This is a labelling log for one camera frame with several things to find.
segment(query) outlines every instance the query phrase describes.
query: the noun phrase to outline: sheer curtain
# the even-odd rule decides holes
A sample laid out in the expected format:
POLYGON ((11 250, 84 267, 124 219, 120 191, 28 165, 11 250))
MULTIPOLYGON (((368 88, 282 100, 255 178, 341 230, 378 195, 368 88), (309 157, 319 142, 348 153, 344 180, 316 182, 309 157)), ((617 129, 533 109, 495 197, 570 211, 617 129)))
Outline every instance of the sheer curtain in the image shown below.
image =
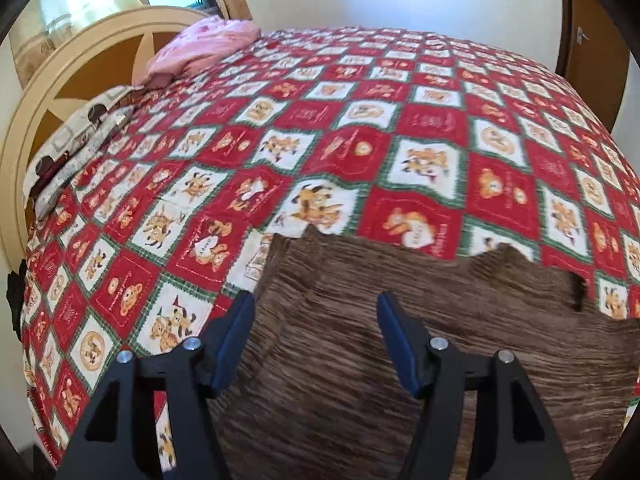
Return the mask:
POLYGON ((114 12, 148 3, 148 0, 31 0, 9 32, 22 86, 78 30, 114 12))

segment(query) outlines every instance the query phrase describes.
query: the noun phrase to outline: curved headboard frame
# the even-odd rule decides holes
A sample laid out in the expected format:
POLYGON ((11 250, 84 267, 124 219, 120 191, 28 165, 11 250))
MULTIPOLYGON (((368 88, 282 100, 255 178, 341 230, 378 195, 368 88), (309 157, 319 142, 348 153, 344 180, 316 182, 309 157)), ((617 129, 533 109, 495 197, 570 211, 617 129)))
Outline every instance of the curved headboard frame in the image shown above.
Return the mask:
POLYGON ((22 181, 34 139, 45 113, 64 108, 71 113, 84 101, 65 98, 54 103, 65 84, 89 61, 119 43, 141 36, 132 74, 143 70, 155 54, 154 33, 178 34, 206 17, 198 10, 181 7, 140 7, 108 16, 83 29, 59 47, 34 74, 14 112, 0 146, 0 236, 6 259, 18 270, 28 239, 22 206, 22 181))

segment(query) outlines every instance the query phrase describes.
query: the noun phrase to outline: wooden door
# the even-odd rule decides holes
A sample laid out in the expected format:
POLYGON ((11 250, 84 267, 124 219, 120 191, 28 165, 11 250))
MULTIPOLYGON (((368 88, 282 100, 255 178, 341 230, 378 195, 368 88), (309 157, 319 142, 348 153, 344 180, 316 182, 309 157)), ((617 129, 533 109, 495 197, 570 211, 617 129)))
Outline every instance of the wooden door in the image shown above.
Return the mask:
POLYGON ((572 1, 566 79, 611 131, 629 67, 629 47, 598 0, 572 1))

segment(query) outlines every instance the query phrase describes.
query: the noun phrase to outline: wooden headboard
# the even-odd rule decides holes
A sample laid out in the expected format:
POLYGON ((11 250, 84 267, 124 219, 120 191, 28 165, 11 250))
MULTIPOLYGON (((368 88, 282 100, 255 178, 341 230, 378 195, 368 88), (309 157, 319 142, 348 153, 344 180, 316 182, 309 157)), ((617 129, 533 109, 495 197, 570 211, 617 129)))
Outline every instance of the wooden headboard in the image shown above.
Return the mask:
POLYGON ((38 69, 0 146, 0 235, 13 270, 24 258, 32 215, 22 207, 22 181, 31 157, 82 104, 109 88, 131 84, 158 50, 204 17, 181 7, 126 10, 70 38, 38 69))

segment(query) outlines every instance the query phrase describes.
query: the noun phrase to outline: brown cloth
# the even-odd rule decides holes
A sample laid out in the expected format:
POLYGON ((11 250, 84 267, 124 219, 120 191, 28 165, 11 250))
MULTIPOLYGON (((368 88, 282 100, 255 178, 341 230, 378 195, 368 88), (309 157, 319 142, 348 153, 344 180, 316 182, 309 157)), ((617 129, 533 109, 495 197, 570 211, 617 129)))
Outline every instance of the brown cloth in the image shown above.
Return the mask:
MULTIPOLYGON (((238 376, 210 410, 235 479, 393 479, 420 415, 376 321, 393 289, 433 335, 465 352, 513 349, 551 415, 577 480, 620 435, 638 370, 638 325, 588 304, 570 272, 509 247, 453 262, 359 238, 276 235, 238 376)), ((452 479, 463 479, 474 396, 452 479)))

